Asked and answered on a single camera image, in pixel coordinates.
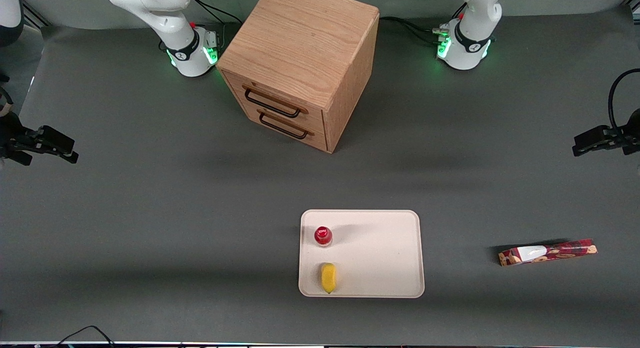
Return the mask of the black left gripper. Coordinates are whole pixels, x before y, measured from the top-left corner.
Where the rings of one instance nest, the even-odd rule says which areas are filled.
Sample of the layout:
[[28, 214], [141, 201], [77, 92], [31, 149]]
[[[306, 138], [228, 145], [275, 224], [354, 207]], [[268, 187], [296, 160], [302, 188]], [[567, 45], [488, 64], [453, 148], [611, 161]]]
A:
[[594, 127], [574, 136], [573, 156], [580, 157], [592, 151], [622, 149], [624, 155], [640, 152], [640, 109], [636, 109], [626, 125], [614, 127]]

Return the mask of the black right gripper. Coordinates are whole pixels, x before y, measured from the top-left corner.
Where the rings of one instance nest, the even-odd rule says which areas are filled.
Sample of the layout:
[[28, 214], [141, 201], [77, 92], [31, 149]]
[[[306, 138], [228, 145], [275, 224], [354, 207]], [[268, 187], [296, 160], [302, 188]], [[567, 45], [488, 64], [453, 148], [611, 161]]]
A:
[[[17, 138], [25, 133], [17, 114], [13, 111], [0, 118], [0, 157], [10, 159], [23, 166], [29, 166], [32, 155], [24, 152], [19, 147]], [[76, 164], [79, 154], [74, 151], [75, 140], [62, 134], [50, 125], [41, 125], [38, 130], [26, 133], [25, 150], [36, 154], [50, 154], [64, 159], [71, 164]]]

